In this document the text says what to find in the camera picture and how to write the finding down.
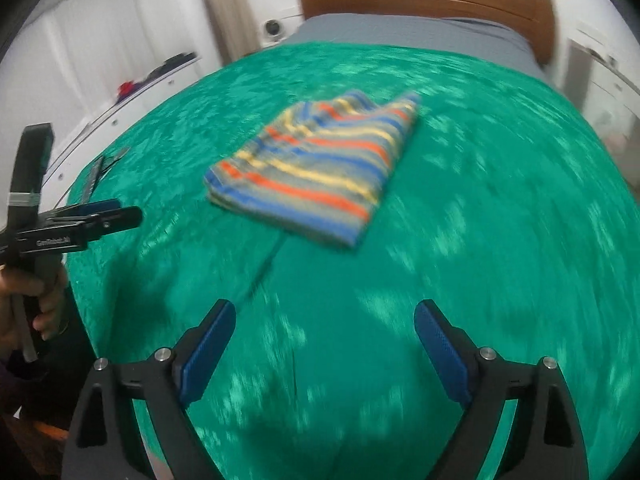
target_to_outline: silver bolt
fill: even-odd
[[[558,361],[556,361],[552,357],[545,357],[544,359],[542,359],[542,364],[549,368],[549,370],[558,368]]]
[[[496,358],[497,354],[493,348],[489,348],[488,346],[483,346],[480,349],[480,357],[482,359],[486,359],[487,361],[493,361]]]
[[[160,348],[156,350],[154,354],[156,361],[166,361],[169,357],[171,357],[171,349],[170,348]]]
[[[106,357],[101,357],[100,359],[96,359],[94,363],[95,370],[104,370],[109,365],[109,360]]]

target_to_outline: human hand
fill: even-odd
[[[44,282],[36,276],[6,266],[0,266],[0,356],[7,357],[20,348],[11,309],[12,294],[35,296],[39,299],[41,313],[33,320],[33,328],[44,340],[50,339],[60,330],[60,317],[64,303],[64,290],[68,278],[60,264],[55,286],[45,293]]]

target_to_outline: green bedspread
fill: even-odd
[[[287,106],[353,88],[423,102],[356,250],[207,201],[210,164]],[[107,153],[123,146],[94,200],[139,205],[145,221],[70,255],[74,293],[97,353],[118,362],[174,344],[217,298],[236,304],[236,332],[189,410],[228,480],[424,478],[461,411],[415,336],[423,298],[507,359],[558,358],[593,480],[640,430],[638,210],[594,132],[544,83],[443,52],[281,46],[169,99]]]

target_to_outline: beige curtain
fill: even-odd
[[[206,0],[225,64],[260,50],[258,27],[248,0]]]

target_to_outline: folded striped cloth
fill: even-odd
[[[209,168],[209,198],[353,247],[380,202],[419,104],[411,92],[378,106],[359,91],[297,103]]]

